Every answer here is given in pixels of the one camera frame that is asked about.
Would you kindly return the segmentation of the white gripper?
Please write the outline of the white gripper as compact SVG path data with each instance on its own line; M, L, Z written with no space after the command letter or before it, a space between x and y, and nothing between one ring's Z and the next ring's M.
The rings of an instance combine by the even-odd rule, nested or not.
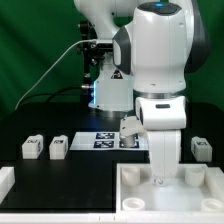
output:
M185 97L138 97L135 106L147 134L154 183L163 186L164 178L157 177L174 177L178 170L181 130L186 127Z

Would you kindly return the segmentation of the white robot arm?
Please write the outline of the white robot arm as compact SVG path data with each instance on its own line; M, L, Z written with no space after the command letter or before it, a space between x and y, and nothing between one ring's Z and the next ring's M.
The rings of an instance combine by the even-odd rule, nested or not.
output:
M89 107L122 117L120 140L148 141L151 175L175 177L186 127L184 74L201 67L209 40L197 0L73 0L93 26L87 43L100 62Z

